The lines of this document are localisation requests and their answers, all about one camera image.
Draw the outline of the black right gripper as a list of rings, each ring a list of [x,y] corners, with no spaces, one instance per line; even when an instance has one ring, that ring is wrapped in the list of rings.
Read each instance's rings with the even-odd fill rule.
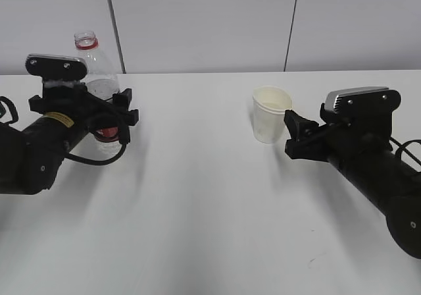
[[[347,130],[348,124],[319,126],[317,122],[308,120],[293,110],[285,111],[284,123],[291,137],[285,143],[285,153],[290,159],[320,162],[348,160],[345,142],[340,137]]]

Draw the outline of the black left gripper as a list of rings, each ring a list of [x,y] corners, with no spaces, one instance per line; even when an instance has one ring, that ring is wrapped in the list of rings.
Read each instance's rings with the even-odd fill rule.
[[[112,103],[104,101],[87,91],[83,84],[73,87],[55,86],[44,88],[42,96],[35,95],[28,102],[30,110],[42,115],[60,113],[75,124],[103,141],[118,139],[121,144],[131,141],[130,127],[139,121],[139,110],[130,109],[132,89],[126,88],[112,96]],[[110,138],[102,137],[97,131],[117,127],[117,133]]]

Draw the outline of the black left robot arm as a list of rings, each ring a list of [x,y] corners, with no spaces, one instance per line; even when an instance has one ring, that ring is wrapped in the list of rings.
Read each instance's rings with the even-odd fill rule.
[[[1,123],[1,193],[34,195],[52,187],[65,159],[92,166],[117,161],[130,143],[130,127],[139,120],[139,111],[130,109],[132,90],[113,94],[104,101],[87,91],[84,84],[44,88],[41,96],[28,101],[41,116],[24,130],[12,127],[18,121],[14,103],[1,97],[1,114],[11,119]],[[117,132],[104,141],[117,139],[118,153],[109,159],[94,160],[71,151],[88,135],[115,127]]]

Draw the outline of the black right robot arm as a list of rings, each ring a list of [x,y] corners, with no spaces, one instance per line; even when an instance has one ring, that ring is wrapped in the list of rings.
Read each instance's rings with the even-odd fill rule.
[[[331,164],[385,216],[397,245],[420,258],[420,173],[401,159],[405,145],[391,147],[391,115],[320,115],[324,125],[285,112],[290,134],[285,153]]]

